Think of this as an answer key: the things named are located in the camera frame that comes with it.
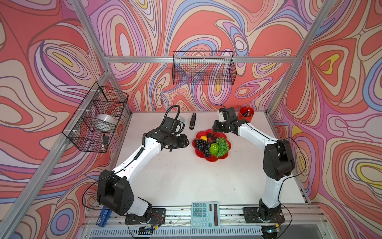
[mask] patterned wall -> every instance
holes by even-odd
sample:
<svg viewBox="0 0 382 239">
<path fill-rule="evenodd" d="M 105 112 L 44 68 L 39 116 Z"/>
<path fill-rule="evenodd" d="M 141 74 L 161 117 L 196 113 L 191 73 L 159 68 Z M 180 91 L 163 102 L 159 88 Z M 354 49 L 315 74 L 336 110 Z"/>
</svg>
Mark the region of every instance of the patterned wall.
<svg viewBox="0 0 382 239">
<path fill-rule="evenodd" d="M 165 111 L 178 104 L 183 111 L 210 111 L 248 105 L 265 110 L 289 67 L 288 63 L 237 64 L 240 71 L 234 85 L 174 85 L 172 64 L 116 63 L 112 67 L 121 89 L 130 95 L 133 111 Z"/>
<path fill-rule="evenodd" d="M 295 55 L 320 6 L 320 0 L 93 0 L 86 10 L 107 55 L 232 49 L 263 56 Z"/>
<path fill-rule="evenodd" d="M 381 39 L 381 1 L 338 1 L 272 113 L 339 238 L 382 238 Z"/>
<path fill-rule="evenodd" d="M 0 1 L 0 219 L 102 73 L 68 0 Z M 84 218 L 79 198 L 109 165 L 118 137 L 106 154 L 69 145 L 13 238 L 72 238 Z"/>
<path fill-rule="evenodd" d="M 227 50 L 238 56 L 295 55 L 321 6 L 311 1 L 125 1 L 86 5 L 107 55 Z M 133 111 L 215 110 L 216 103 L 264 110 L 289 64 L 238 63 L 234 86 L 173 85 L 172 64 L 112 65 Z"/>
</svg>

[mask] calculator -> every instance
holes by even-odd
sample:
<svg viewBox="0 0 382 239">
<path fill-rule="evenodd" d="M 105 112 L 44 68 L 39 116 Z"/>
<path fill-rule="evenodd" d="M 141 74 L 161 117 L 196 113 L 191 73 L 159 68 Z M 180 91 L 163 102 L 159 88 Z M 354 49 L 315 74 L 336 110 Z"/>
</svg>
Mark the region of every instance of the calculator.
<svg viewBox="0 0 382 239">
<path fill-rule="evenodd" d="M 219 203 L 193 202 L 191 207 L 191 228 L 219 229 Z"/>
</svg>

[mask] pen holder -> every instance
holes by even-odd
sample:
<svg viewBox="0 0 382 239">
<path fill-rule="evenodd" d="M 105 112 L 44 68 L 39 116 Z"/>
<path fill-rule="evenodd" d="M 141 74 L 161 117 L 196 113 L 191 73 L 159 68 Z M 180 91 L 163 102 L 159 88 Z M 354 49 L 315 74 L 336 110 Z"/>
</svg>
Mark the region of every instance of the pen holder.
<svg viewBox="0 0 382 239">
<path fill-rule="evenodd" d="M 252 108 L 244 106 L 239 110 L 238 118 L 239 120 L 246 119 L 251 122 L 254 113 L 255 111 Z"/>
</svg>

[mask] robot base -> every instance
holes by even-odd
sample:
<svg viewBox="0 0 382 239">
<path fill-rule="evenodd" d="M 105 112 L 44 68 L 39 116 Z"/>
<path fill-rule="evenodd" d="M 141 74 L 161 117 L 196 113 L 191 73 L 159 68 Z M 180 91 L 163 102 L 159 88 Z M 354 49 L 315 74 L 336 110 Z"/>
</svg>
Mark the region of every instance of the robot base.
<svg viewBox="0 0 382 239">
<path fill-rule="evenodd" d="M 158 215 L 162 219 L 162 221 L 160 221 L 158 219 L 158 217 L 154 216 L 153 214 Z M 151 219 L 149 221 L 142 222 L 142 217 L 139 217 L 139 216 L 134 215 L 134 214 L 128 214 L 126 216 L 126 219 L 125 219 L 125 224 L 129 224 L 129 225 L 162 224 L 162 223 L 165 223 L 165 217 L 166 217 L 166 209 L 165 208 L 153 208 Z"/>
<path fill-rule="evenodd" d="M 281 204 L 275 208 L 267 208 L 260 199 L 259 207 L 243 208 L 246 223 L 277 223 L 285 222 Z"/>
</svg>

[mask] white tabletop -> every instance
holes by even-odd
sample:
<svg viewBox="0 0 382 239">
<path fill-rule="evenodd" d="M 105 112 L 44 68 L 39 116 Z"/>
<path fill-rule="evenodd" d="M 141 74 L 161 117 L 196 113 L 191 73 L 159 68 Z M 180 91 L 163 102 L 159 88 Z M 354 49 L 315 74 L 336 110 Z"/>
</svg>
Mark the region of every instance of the white tabletop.
<svg viewBox="0 0 382 239">
<path fill-rule="evenodd" d="M 169 113 L 174 118 L 176 113 Z M 117 165 L 124 162 L 142 143 L 142 135 L 160 125 L 163 113 L 134 113 L 123 142 Z M 186 206 L 193 201 L 219 201 L 221 205 L 258 204 L 264 189 L 266 174 L 262 169 L 263 151 L 248 140 L 233 133 L 226 134 L 232 144 L 229 156 L 208 162 L 195 155 L 191 142 L 199 131 L 212 128 L 218 119 L 216 112 L 196 113 L 195 129 L 189 129 L 192 113 L 180 113 L 186 126 L 190 145 L 171 153 L 163 149 L 154 156 L 131 183 L 135 196 L 154 206 Z M 274 136 L 263 112 L 255 112 L 256 128 Z M 294 179 L 282 187 L 282 203 L 304 203 Z"/>
</svg>

